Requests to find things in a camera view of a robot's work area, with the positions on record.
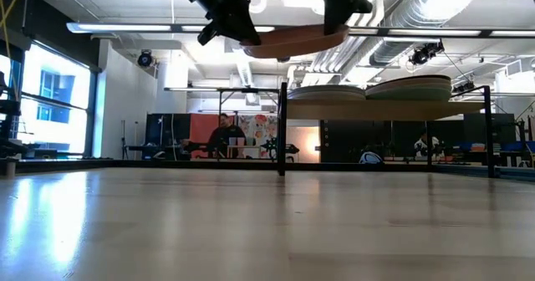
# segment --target window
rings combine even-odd
[[[88,68],[37,44],[25,54],[18,139],[39,148],[83,153],[88,121]]]

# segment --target ceiling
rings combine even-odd
[[[205,12],[188,0],[45,0],[72,19],[80,22],[123,22],[123,23],[206,23]],[[394,0],[386,0],[387,8]],[[284,7],[282,0],[268,0],[267,8],[252,14],[255,24],[302,25],[322,23],[323,16],[311,8]],[[533,0],[474,0],[464,11],[451,19],[448,27],[509,27],[532,28],[535,25],[535,3]],[[224,52],[225,40],[215,38],[208,45],[201,46],[195,34],[131,34],[122,38],[146,40],[178,40],[196,62],[190,77],[197,79],[228,79],[236,73],[232,54]],[[535,54],[535,40],[489,40],[489,39],[445,39],[448,59],[441,55],[419,69],[407,69],[406,59],[401,58],[398,69],[386,69],[379,74],[382,79],[393,79],[411,74],[448,74],[457,77],[460,71],[477,69],[493,60],[517,54]],[[139,50],[126,50],[136,57]],[[169,51],[156,52],[157,57],[166,57]],[[480,57],[487,60],[480,63]],[[291,63],[280,64],[276,60],[253,60],[250,63],[254,74],[285,75],[288,67],[296,63],[309,64],[315,54],[295,58]]]

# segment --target shelf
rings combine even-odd
[[[482,102],[288,100],[288,119],[433,121],[483,107]]]

